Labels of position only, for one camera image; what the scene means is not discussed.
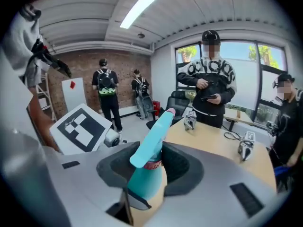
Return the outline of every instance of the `wooden table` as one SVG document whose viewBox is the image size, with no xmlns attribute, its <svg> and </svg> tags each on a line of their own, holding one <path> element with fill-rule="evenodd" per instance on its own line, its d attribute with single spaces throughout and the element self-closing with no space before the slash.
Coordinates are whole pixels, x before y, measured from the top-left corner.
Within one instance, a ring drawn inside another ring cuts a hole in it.
<svg viewBox="0 0 303 227">
<path fill-rule="evenodd" d="M 196 123 L 196 128 L 193 131 L 185 131 L 183 121 L 180 120 L 169 129 L 165 141 L 229 158 L 276 191 L 274 169 L 264 145 L 256 142 L 251 158 L 248 161 L 241 162 L 237 151 L 239 141 L 225 138 L 224 133 L 227 131 L 199 122 Z"/>
<path fill-rule="evenodd" d="M 199 122 L 196 123 L 196 128 L 193 131 L 185 131 L 183 121 L 184 119 L 170 127 L 165 138 L 166 142 L 204 150 L 229 158 L 248 172 L 263 180 L 276 192 L 274 169 L 265 146 L 256 142 L 252 157 L 246 162 L 241 162 L 240 155 L 237 151 L 239 141 L 226 139 L 223 134 L 227 131 Z M 162 173 L 162 185 L 158 193 L 152 199 L 148 200 L 152 208 L 145 211 L 131 208 L 135 227 L 143 226 L 162 204 L 164 188 L 167 185 L 164 167 L 162 167 Z"/>
<path fill-rule="evenodd" d="M 232 121 L 229 126 L 228 131 L 232 131 L 232 128 L 233 128 L 233 125 L 235 124 L 235 122 L 242 122 L 242 123 L 249 124 L 249 125 L 254 124 L 254 122 L 248 117 L 248 115 L 245 112 L 241 111 L 240 118 L 238 118 L 236 109 L 226 108 L 224 118 Z"/>
</svg>

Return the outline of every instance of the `chair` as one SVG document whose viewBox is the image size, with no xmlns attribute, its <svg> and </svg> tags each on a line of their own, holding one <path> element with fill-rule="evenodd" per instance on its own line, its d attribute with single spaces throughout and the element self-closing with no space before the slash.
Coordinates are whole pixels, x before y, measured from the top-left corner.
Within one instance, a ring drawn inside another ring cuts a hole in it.
<svg viewBox="0 0 303 227">
<path fill-rule="evenodd" d="M 171 123 L 171 125 L 174 125 L 175 123 L 179 122 L 182 119 L 182 115 L 183 115 L 185 109 L 187 108 L 188 104 L 189 104 L 189 99 L 185 97 L 184 91 L 173 91 L 171 96 L 167 100 L 166 109 L 164 110 L 161 107 L 159 117 L 161 117 L 161 115 L 169 108 L 175 109 L 176 114 Z M 152 113 L 152 116 L 153 116 L 153 120 L 146 123 L 146 126 L 149 129 L 151 129 L 157 121 L 155 119 L 155 111 L 156 110 L 149 111 L 150 113 Z"/>
</svg>

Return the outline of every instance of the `brick wall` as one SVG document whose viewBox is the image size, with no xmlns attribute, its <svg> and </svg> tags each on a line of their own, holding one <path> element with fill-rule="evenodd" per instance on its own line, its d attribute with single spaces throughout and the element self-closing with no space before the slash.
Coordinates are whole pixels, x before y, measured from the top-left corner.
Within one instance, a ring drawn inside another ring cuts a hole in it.
<svg viewBox="0 0 303 227">
<path fill-rule="evenodd" d="M 92 90 L 91 81 L 94 72 L 99 69 L 99 60 L 101 58 L 107 58 L 108 67 L 117 73 L 120 108 L 135 105 L 134 95 L 130 86 L 133 80 L 134 69 L 139 69 L 148 82 L 150 84 L 152 82 L 151 60 L 150 56 L 147 55 L 115 50 L 94 50 L 69 52 L 59 54 L 56 57 L 69 66 L 72 78 L 83 78 L 87 104 L 96 112 L 101 108 L 97 92 Z M 67 113 L 61 84 L 61 81 L 67 79 L 66 76 L 55 70 L 50 69 L 48 71 L 49 91 L 57 119 L 60 119 Z"/>
</svg>

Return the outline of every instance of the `man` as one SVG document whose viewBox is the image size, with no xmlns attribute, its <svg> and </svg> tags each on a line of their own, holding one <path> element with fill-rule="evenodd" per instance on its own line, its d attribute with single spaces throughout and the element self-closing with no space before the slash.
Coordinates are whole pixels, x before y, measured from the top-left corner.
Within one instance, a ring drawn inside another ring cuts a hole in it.
<svg viewBox="0 0 303 227">
<path fill-rule="evenodd" d="M 193 109 L 197 121 L 221 128 L 225 104 L 237 91 L 236 74 L 230 63 L 220 57 L 220 37 L 214 30 L 202 34 L 204 56 L 178 71 L 177 80 L 196 86 Z"/>
<path fill-rule="evenodd" d="M 42 111 L 35 86 L 41 82 L 42 70 L 47 70 L 49 65 L 45 64 L 37 57 L 33 56 L 33 47 L 37 40 L 42 38 L 39 32 L 39 18 L 41 11 L 36 9 L 30 0 L 15 15 L 9 30 L 3 37 L 0 52 L 1 59 L 7 61 L 7 64 L 13 68 L 15 73 L 32 93 L 31 101 L 28 105 L 28 112 L 37 134 L 41 137 L 44 145 L 53 147 L 59 151 L 55 141 L 50 134 L 50 127 L 53 121 Z"/>
<path fill-rule="evenodd" d="M 274 82 L 278 97 L 283 100 L 277 118 L 276 141 L 269 152 L 273 167 L 292 167 L 302 157 L 303 149 L 303 91 L 294 88 L 294 78 L 281 74 Z"/>
<path fill-rule="evenodd" d="M 117 74 L 108 69 L 107 59 L 101 59 L 99 66 L 100 69 L 95 71 L 93 75 L 93 81 L 91 83 L 93 90 L 98 90 L 98 97 L 104 117 L 112 121 L 110 114 L 110 111 L 112 111 L 117 131 L 122 133 L 118 97 L 116 94 L 116 89 L 119 86 Z"/>
<path fill-rule="evenodd" d="M 148 83 L 148 81 L 144 77 L 141 77 L 140 71 L 138 69 L 135 69 L 134 80 L 132 81 L 132 90 L 134 92 L 134 97 L 140 113 L 141 120 L 148 118 L 148 112 L 144 110 L 143 101 L 140 94 L 144 95 L 145 93 L 147 93 L 149 85 L 150 84 Z"/>
</svg>

